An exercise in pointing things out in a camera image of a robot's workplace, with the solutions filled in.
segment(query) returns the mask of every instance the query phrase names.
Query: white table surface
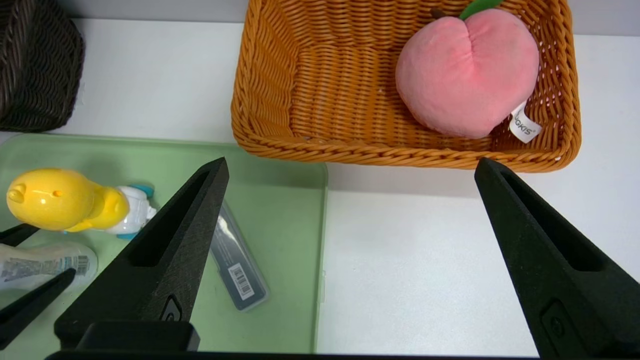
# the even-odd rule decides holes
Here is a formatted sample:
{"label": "white table surface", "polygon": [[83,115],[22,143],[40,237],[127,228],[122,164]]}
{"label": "white table surface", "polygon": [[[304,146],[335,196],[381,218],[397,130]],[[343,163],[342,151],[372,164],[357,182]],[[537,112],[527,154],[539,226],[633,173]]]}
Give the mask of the white table surface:
{"label": "white table surface", "polygon": [[[242,24],[77,23],[81,93],[56,133],[234,142]],[[582,149],[564,170],[523,178],[640,279],[640,38],[575,43]],[[472,171],[328,168],[319,352],[537,354]]]}

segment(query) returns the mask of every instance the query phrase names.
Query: bottle label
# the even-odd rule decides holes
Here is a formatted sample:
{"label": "bottle label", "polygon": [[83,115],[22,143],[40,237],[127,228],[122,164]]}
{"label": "bottle label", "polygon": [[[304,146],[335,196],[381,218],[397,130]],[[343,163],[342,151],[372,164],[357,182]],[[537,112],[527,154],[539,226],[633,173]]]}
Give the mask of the bottle label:
{"label": "bottle label", "polygon": [[4,263],[0,279],[3,282],[9,282],[34,275],[56,276],[70,268],[76,270],[76,275],[86,275],[89,270],[88,256],[65,256],[63,258],[45,261],[9,258],[9,260]]}

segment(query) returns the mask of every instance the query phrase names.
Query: green leaf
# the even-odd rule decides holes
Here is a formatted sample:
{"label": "green leaf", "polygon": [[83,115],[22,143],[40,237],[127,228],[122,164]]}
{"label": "green leaf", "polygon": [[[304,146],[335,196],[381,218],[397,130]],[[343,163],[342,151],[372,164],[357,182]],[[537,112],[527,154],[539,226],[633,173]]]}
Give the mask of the green leaf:
{"label": "green leaf", "polygon": [[495,8],[500,5],[502,0],[475,0],[470,3],[464,11],[460,14],[462,20],[466,20],[468,17],[475,13],[485,11],[487,9]]}

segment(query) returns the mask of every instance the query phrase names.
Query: orange wicker basket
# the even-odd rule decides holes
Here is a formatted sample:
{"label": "orange wicker basket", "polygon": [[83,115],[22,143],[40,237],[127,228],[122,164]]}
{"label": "orange wicker basket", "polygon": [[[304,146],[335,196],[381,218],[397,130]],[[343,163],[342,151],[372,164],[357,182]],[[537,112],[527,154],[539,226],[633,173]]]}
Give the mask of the orange wicker basket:
{"label": "orange wicker basket", "polygon": [[505,0],[540,45],[525,112],[543,130],[528,144],[508,119],[478,140],[418,124],[396,92],[397,57],[439,8],[470,0],[250,0],[232,126],[239,145],[267,158],[365,165],[474,168],[482,157],[521,172],[563,168],[580,148],[572,20],[566,0]]}

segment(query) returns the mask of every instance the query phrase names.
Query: blue toy part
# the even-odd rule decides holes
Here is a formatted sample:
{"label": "blue toy part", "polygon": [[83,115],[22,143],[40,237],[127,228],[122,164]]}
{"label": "blue toy part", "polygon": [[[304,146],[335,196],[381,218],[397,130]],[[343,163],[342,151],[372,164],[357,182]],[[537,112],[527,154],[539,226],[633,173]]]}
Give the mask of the blue toy part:
{"label": "blue toy part", "polygon": [[147,199],[151,199],[154,196],[155,190],[151,186],[142,184],[131,184],[129,186],[138,190],[142,190],[145,194],[147,194]]}
{"label": "blue toy part", "polygon": [[137,235],[137,234],[138,234],[138,233],[133,233],[133,234],[117,234],[117,235],[116,235],[116,237],[117,237],[118,239],[123,239],[123,240],[129,240],[129,241],[131,241],[131,240],[133,240],[133,238],[135,238],[135,237],[136,237],[136,235]]}

